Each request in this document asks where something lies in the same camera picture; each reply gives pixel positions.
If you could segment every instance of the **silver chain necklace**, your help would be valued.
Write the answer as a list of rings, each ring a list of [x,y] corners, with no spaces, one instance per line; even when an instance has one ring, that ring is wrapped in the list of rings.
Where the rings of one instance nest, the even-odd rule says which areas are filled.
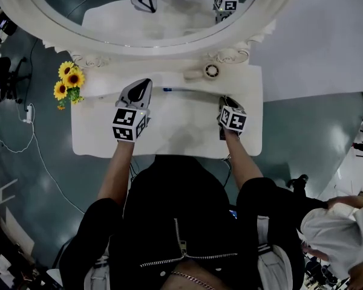
[[[207,285],[205,282],[202,282],[200,279],[198,279],[196,277],[193,277],[193,276],[190,276],[190,275],[187,275],[184,273],[180,273],[180,272],[174,272],[174,271],[172,271],[171,274],[187,278],[188,280],[190,280],[194,283],[197,283],[198,285],[205,287],[208,290],[215,290],[212,286]]]

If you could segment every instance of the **zipper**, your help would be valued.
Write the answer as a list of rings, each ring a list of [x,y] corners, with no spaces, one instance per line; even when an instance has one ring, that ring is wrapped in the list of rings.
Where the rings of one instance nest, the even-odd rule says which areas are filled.
[[[176,238],[177,238],[177,243],[178,243],[180,251],[181,251],[181,257],[176,258],[176,259],[143,263],[140,265],[141,268],[144,268],[146,266],[151,266],[151,265],[159,265],[159,264],[177,262],[177,261],[183,260],[184,258],[197,259],[197,260],[210,260],[210,259],[233,257],[233,256],[238,255],[238,253],[229,253],[229,254],[216,254],[214,256],[205,256],[205,257],[190,256],[189,254],[187,254],[187,242],[185,240],[180,240],[180,230],[179,230],[179,223],[177,221],[177,218],[174,218],[174,221],[175,221]]]

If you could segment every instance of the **gray floor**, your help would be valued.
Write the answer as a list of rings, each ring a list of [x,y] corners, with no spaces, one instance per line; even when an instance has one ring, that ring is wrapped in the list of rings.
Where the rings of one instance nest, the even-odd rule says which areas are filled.
[[[33,37],[19,30],[8,38],[1,53],[12,59],[15,68],[22,56],[30,54],[33,42]],[[53,97],[57,69],[68,59],[67,53],[45,49],[40,41],[36,44],[27,104],[32,102],[36,108],[35,132],[46,166],[67,197],[86,210],[96,198],[109,160],[73,153],[70,109],[58,111]],[[25,63],[21,74],[29,70],[29,63]],[[24,98],[26,87],[27,81],[19,84],[19,97]],[[19,108],[23,119],[25,112]],[[275,180],[286,181],[307,173],[310,176],[308,193],[317,196],[343,160],[362,117],[363,97],[359,93],[265,103],[263,151],[255,161],[266,176]],[[30,137],[31,126],[18,120],[15,103],[10,100],[0,103],[0,138],[13,150],[19,150],[27,145]],[[136,157],[140,170],[152,160],[153,156]],[[204,158],[199,161],[221,182],[225,181],[228,168],[224,162]],[[33,256],[51,266],[60,246],[75,234],[82,214],[63,198],[47,175],[35,141],[28,150],[18,154],[0,147],[0,184],[13,178],[19,181],[7,193],[15,194],[16,198],[7,205],[35,241]],[[232,176],[226,191],[235,203],[237,188]],[[4,212],[5,205],[2,205],[0,214]]]

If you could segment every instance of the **person in white shirt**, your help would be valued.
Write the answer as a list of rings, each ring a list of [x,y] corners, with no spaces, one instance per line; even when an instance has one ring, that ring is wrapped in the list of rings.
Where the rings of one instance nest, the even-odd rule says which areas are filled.
[[[301,175],[294,180],[294,199],[300,205],[307,206],[309,199],[305,195],[307,176]],[[338,215],[331,208],[343,203],[358,210],[354,219]],[[306,238],[303,250],[330,263],[329,270],[339,279],[350,277],[348,290],[363,290],[363,196],[343,196],[319,201],[319,207],[307,207],[300,214],[301,224],[296,225]]]

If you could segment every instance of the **white cable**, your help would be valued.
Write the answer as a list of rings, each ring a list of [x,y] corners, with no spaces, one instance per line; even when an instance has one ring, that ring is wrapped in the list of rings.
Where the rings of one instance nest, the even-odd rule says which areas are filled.
[[[75,8],[73,8],[72,10],[71,10],[71,12],[69,12],[69,14],[67,14],[66,15],[66,18],[68,18],[71,14],[72,14],[72,12],[73,11],[75,11],[77,8],[79,8],[82,4],[84,4],[85,2],[86,2],[87,0],[83,0],[80,4],[78,4]]]
[[[24,148],[24,149],[22,149],[22,150],[19,150],[19,151],[13,151],[13,150],[11,150],[11,149],[9,149],[8,148],[8,146],[7,145],[5,145],[5,143],[2,141],[2,140],[0,140],[0,142],[4,145],[4,147],[6,148],[6,149],[8,149],[10,152],[13,152],[13,153],[21,153],[21,152],[23,152],[23,151],[25,151],[29,146],[30,146],[30,144],[31,144],[31,142],[32,142],[32,140],[33,139],[35,139],[35,141],[36,141],[36,147],[38,148],[38,152],[39,152],[39,156],[40,156],[40,158],[41,158],[41,160],[42,160],[42,164],[43,164],[43,166],[44,166],[44,169],[46,170],[46,172],[48,173],[48,175],[51,177],[51,179],[55,182],[55,184],[56,184],[56,187],[58,188],[58,190],[59,190],[59,192],[62,194],[62,196],[67,200],[67,202],[69,202],[73,207],[75,207],[77,210],[79,210],[82,214],[85,214],[78,206],[76,206],[74,203],[72,203],[66,196],[65,196],[65,194],[63,193],[63,191],[62,191],[62,189],[59,187],[59,184],[57,183],[57,181],[55,180],[55,178],[53,177],[53,175],[51,175],[51,173],[50,173],[50,171],[47,169],[47,167],[46,167],[46,164],[44,163],[44,160],[43,160],[43,157],[42,157],[42,153],[41,153],[41,148],[39,147],[39,142],[38,142],[38,138],[36,137],[36,134],[35,134],[35,128],[34,128],[34,121],[35,121],[35,116],[36,116],[36,110],[35,110],[35,105],[34,104],[32,104],[32,103],[30,103],[30,106],[32,106],[33,107],[33,109],[34,109],[34,117],[33,117],[33,119],[32,119],[32,121],[30,121],[29,123],[32,125],[32,137],[31,137],[31,140],[30,140],[30,142],[28,143],[28,145],[27,145],[27,147],[26,148]],[[19,109],[18,109],[18,104],[16,104],[16,109],[18,110],[18,117],[19,117],[19,120],[20,121],[24,121],[24,122],[27,122],[26,120],[21,120],[20,119],[20,113],[19,113]]]

